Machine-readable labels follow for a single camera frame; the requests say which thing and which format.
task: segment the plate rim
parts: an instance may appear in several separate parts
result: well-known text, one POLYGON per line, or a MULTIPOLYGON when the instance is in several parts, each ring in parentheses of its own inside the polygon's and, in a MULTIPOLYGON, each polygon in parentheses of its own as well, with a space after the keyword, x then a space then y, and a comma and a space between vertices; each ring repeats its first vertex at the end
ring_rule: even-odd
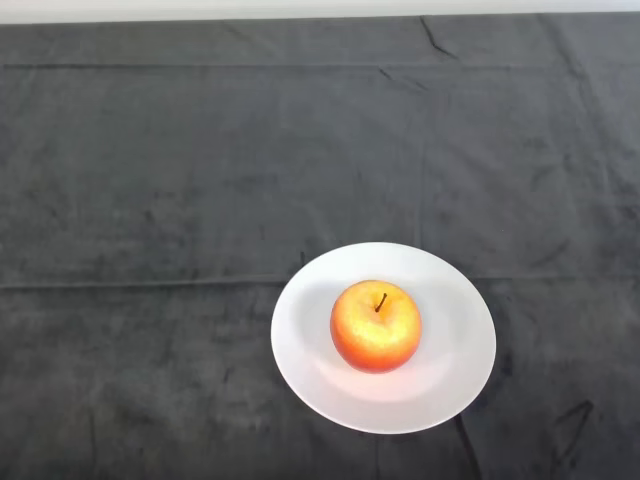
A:
POLYGON ((278 300, 276 301, 276 305, 273 309, 273 314, 271 316, 271 333, 270 333, 270 337, 271 337, 271 351, 273 353, 273 358, 276 362, 276 366, 278 367, 278 371, 280 372, 280 375, 282 376, 282 378, 284 379, 285 383, 287 384, 287 386, 293 391, 293 393, 296 394, 296 396, 302 400, 302 402, 309 407, 311 410, 313 410, 314 412, 316 412, 318 415, 338 424, 341 425, 343 427, 346 428, 350 428, 352 430, 358 431, 358 432, 365 432, 365 433, 372 433, 372 434, 378 434, 378 435, 402 435, 402 434, 406 434, 406 433, 415 433, 415 432, 421 432, 423 430, 428 430, 430 428, 436 427, 438 425, 441 425, 445 422, 447 422, 448 420, 451 420, 452 418, 456 417, 457 415, 459 415, 460 413, 462 413, 464 410, 467 409, 467 407, 469 407, 469 405, 471 405, 480 395, 480 393, 482 393, 482 390, 484 390, 485 386, 487 385, 489 378, 491 377, 491 373, 493 372, 493 368, 495 366, 495 360, 496 360, 496 353, 497 353, 497 337, 496 337, 496 329, 495 329, 495 323, 493 321, 493 316, 491 315, 491 311, 489 310, 489 307, 487 306, 487 303, 484 300, 484 297, 480 294, 480 292, 478 291, 478 289, 476 288, 476 286, 473 284, 473 282, 471 282, 471 280, 465 275, 463 274, 460 270, 458 270, 455 266, 451 265, 449 262, 447 262, 446 260, 444 260, 443 258, 438 257, 437 255, 427 252, 426 250, 422 250, 421 248, 417 248, 411 245, 405 245, 402 243, 395 243, 395 242, 359 242, 359 243, 351 243, 348 245, 342 245, 340 247, 337 248, 333 248, 331 250, 328 250, 326 252, 324 252, 321 255, 318 255, 316 258, 314 258, 313 260, 311 260, 310 262, 306 263, 305 265, 303 265, 300 269, 298 269, 298 271, 287 281, 286 285, 284 286, 284 288, 282 289, 282 291, 280 292, 280 295, 278 296, 278 300), (330 253, 336 252, 338 250, 343 250, 343 249, 348 249, 348 248, 355 248, 355 247, 359 247, 359 246, 365 246, 365 245, 376 245, 376 246, 391 246, 392 248, 406 248, 406 249, 410 249, 410 250, 415 250, 421 254, 426 254, 430 257, 435 258, 438 261, 444 262, 446 265, 448 265, 450 268, 452 268, 453 270, 455 270, 459 275, 461 275, 467 282, 469 282, 469 284, 473 287, 473 289, 475 290, 475 292, 478 294, 478 296, 480 297, 481 301, 482 301, 482 306, 484 307, 484 310, 486 311, 486 313, 488 314, 488 318, 490 320, 490 326, 491 326, 491 338, 492 338, 492 354, 491 354, 491 367, 487 370, 486 375, 484 375, 484 378, 482 378, 482 381, 479 381, 479 390, 478 393, 476 393, 476 395, 471 398, 468 402, 461 402, 461 406, 458 407, 457 409, 455 409, 455 411, 453 411, 453 413, 449 416, 446 416, 444 418, 442 418, 441 420, 437 421, 437 422, 425 422, 423 424, 417 425, 415 427, 412 428, 404 428, 404 429, 395 429, 395 430, 388 430, 385 428, 363 428, 360 426, 355 426, 350 424, 347 421, 344 420, 338 420, 337 418, 335 418, 334 416, 327 414, 326 412, 320 411, 312 401, 309 401, 308 398, 305 398, 304 395, 302 395, 300 393, 300 391, 292 385, 293 382, 290 381, 289 378, 287 378, 287 375, 284 373, 280 362, 278 361, 278 355, 276 354, 276 349, 274 348, 274 325, 275 325, 275 318, 276 318, 276 312, 278 311, 278 307, 281 305, 281 300, 282 300, 282 296, 283 293, 285 292, 285 290, 287 289, 287 287, 289 286, 289 284, 291 282, 293 282, 295 280, 295 278, 305 269, 307 268, 309 265, 311 265, 312 263, 316 262, 317 260, 321 259, 322 257, 324 257, 325 255, 328 255, 330 253))

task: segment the apple stem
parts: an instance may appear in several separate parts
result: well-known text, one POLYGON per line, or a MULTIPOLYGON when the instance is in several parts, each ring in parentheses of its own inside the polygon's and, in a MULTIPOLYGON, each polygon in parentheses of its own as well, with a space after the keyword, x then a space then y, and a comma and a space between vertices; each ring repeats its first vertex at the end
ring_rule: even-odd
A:
POLYGON ((380 311, 380 307, 382 307, 382 304, 384 303, 384 301, 387 299, 387 294, 385 293, 382 296, 382 300, 380 301, 380 304, 376 307, 376 313, 378 313, 380 311))

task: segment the plate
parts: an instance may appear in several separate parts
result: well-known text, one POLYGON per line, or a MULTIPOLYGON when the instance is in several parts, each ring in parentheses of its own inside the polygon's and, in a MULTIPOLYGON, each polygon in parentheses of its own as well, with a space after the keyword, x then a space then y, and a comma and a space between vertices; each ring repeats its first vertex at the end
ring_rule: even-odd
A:
POLYGON ((496 336, 480 293, 447 262, 406 245, 360 243, 316 258, 289 281, 273 312, 271 346, 285 381, 313 410, 355 430, 391 434, 464 410, 489 378, 496 336), (362 280, 394 283, 420 309, 420 346, 388 373, 353 369, 331 340, 334 302, 362 280))

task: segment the white wall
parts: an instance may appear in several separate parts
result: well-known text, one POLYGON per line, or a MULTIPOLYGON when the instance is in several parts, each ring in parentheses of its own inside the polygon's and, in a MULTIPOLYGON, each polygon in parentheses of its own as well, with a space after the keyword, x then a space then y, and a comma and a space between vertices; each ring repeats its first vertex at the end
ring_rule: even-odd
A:
POLYGON ((0 23, 634 10, 640 0, 0 0, 0 23))

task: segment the apple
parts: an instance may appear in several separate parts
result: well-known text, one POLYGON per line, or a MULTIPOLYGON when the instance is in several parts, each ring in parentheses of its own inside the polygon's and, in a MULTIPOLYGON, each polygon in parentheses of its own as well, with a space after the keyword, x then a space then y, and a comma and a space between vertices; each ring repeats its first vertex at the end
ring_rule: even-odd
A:
POLYGON ((354 368, 382 373, 405 363, 418 349, 420 311, 400 287, 365 280, 347 288, 331 311, 331 338, 354 368))

